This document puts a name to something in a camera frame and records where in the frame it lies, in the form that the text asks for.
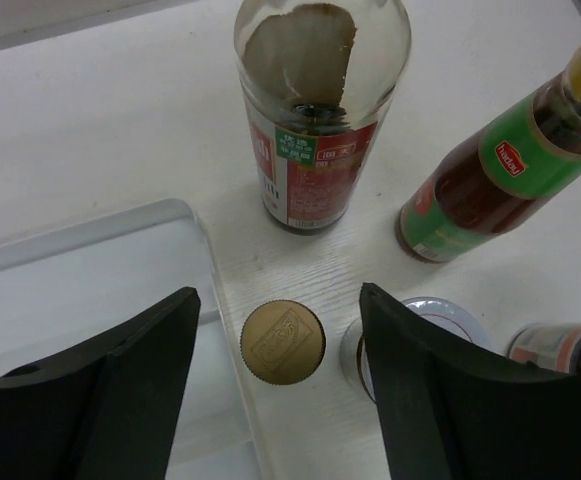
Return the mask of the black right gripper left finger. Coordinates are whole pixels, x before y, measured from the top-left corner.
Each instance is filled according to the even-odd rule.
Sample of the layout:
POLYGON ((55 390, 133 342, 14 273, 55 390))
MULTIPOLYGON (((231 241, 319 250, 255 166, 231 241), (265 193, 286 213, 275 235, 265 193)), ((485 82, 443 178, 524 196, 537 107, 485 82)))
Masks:
POLYGON ((162 479, 201 302, 182 288, 0 377, 0 479, 162 479))

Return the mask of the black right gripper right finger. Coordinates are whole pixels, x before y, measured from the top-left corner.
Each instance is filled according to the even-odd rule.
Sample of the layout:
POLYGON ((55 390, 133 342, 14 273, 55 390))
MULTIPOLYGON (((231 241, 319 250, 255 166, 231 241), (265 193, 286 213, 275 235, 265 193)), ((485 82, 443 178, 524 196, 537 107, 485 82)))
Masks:
POLYGON ((519 363, 366 283, 359 305, 394 479, 581 479, 581 374, 519 363))

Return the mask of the tall black cap oil bottle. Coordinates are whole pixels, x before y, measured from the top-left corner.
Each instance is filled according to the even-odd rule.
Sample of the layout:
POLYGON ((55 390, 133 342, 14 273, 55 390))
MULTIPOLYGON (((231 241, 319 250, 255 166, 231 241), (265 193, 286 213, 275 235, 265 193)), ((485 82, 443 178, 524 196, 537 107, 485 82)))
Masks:
POLYGON ((345 214, 412 43, 400 1, 245 1, 233 43, 271 219, 299 235, 345 214))

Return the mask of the small yellow label bottle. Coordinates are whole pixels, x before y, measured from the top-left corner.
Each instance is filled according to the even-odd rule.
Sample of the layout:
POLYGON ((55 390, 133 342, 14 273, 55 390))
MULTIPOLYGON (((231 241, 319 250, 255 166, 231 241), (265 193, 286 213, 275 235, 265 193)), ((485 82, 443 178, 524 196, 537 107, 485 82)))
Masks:
POLYGON ((326 335, 307 306, 278 299, 254 309, 241 329, 241 357, 248 370, 271 385, 302 382, 316 372, 326 350, 326 335))

